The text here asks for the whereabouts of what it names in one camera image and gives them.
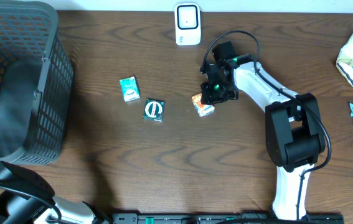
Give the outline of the small green black box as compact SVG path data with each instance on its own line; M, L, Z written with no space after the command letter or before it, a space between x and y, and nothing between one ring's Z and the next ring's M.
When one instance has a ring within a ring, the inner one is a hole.
M164 116L165 102L147 99L144 107L143 118L162 122Z

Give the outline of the orange tissue pack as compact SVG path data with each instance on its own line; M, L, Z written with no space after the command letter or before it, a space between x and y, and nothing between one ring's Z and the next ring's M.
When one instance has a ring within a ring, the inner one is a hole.
M215 106L201 103L202 94L192 96L192 103L200 117L207 116L215 111Z

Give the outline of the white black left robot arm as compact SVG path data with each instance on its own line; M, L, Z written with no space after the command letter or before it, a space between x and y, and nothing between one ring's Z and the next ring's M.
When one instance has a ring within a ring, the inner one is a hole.
M0 223L112 223L92 205L55 195L33 170L0 161Z

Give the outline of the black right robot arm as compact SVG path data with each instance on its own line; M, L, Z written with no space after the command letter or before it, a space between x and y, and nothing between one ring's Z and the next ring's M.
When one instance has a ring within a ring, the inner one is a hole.
M215 59L200 68L208 78L201 85L202 103L236 100L242 91L258 105L265 113L266 150L277 167L272 212L282 220L304 219L309 176L319 168L319 155L330 150L316 97L287 89L250 54Z

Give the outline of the teal green tissue pack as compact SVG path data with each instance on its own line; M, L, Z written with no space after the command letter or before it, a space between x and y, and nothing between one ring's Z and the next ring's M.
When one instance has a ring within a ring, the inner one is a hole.
M140 99L139 88L135 77L121 79L120 85L125 102Z

